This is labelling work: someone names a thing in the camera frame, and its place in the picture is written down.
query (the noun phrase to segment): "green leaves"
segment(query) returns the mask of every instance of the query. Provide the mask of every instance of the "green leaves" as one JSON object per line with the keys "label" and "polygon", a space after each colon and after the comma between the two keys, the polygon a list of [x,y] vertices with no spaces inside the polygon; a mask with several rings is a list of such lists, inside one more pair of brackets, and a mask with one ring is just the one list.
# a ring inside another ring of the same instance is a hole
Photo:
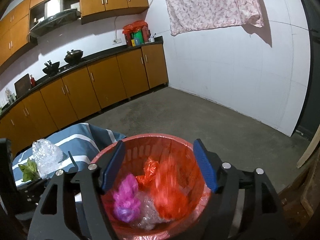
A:
{"label": "green leaves", "polygon": [[18,164],[20,170],[23,172],[22,182],[29,180],[37,180],[40,178],[38,173],[37,164],[35,161],[31,161],[29,158],[26,164]]}

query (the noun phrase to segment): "bubble wrap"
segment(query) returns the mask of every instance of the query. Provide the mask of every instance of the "bubble wrap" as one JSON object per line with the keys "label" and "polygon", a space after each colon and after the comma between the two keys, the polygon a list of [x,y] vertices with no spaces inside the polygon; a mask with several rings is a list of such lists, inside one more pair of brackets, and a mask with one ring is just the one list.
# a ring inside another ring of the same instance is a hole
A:
{"label": "bubble wrap", "polygon": [[159,217],[159,213],[153,204],[153,199],[147,193],[139,191],[136,197],[141,201],[140,217],[130,223],[131,227],[149,231],[155,228],[156,224],[170,222],[170,220]]}
{"label": "bubble wrap", "polygon": [[46,139],[40,139],[32,144],[33,158],[38,166],[39,175],[45,179],[48,174],[59,169],[63,152]]}

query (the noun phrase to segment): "pink floral fabric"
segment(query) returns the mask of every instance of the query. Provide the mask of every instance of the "pink floral fabric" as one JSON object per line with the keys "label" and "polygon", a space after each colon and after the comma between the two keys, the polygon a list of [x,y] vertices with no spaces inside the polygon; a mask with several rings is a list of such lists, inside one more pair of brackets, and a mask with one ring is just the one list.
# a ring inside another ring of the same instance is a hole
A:
{"label": "pink floral fabric", "polygon": [[173,36],[233,25],[264,25],[258,0],[166,0],[166,3]]}

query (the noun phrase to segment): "white wall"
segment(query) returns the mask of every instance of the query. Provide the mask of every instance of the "white wall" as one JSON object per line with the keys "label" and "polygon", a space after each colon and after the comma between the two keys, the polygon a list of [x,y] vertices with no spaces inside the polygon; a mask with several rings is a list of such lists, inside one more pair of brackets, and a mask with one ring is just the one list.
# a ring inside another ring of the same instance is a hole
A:
{"label": "white wall", "polygon": [[263,28],[235,26],[172,37],[165,0],[154,0],[145,21],[164,37],[169,86],[291,136],[308,86],[306,17],[300,0],[260,3]]}

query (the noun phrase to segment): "range hood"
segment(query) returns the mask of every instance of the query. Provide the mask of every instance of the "range hood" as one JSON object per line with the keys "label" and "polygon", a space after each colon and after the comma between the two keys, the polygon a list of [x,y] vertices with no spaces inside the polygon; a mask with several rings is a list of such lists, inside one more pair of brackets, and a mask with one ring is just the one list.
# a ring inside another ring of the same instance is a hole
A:
{"label": "range hood", "polygon": [[29,35],[31,37],[38,38],[56,28],[77,20],[80,18],[80,16],[81,13],[77,8],[64,10],[37,23],[34,27],[32,27]]}

